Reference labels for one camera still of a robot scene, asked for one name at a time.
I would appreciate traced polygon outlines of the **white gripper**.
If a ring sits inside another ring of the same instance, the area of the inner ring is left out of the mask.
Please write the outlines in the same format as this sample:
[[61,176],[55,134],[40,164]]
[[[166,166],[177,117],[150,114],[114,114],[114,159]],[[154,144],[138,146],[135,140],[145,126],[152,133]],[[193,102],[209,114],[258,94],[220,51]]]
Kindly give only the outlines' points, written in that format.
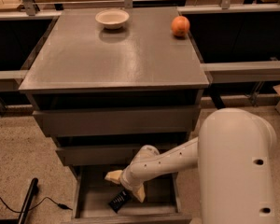
[[145,145],[136,153],[131,163],[123,170],[108,172],[106,181],[122,186],[133,193],[133,196],[142,203],[146,198],[143,183],[152,179],[153,171],[148,170],[148,165],[158,156],[160,152],[150,145]]

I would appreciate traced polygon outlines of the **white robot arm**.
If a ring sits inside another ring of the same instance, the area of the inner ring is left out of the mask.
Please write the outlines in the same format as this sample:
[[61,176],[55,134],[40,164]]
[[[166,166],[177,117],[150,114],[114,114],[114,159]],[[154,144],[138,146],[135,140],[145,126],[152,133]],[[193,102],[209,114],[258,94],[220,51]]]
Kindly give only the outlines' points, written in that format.
[[205,119],[196,138],[164,153],[145,145],[125,169],[105,179],[142,202],[145,182],[197,165],[202,224],[276,224],[269,159],[276,143],[266,119],[223,108]]

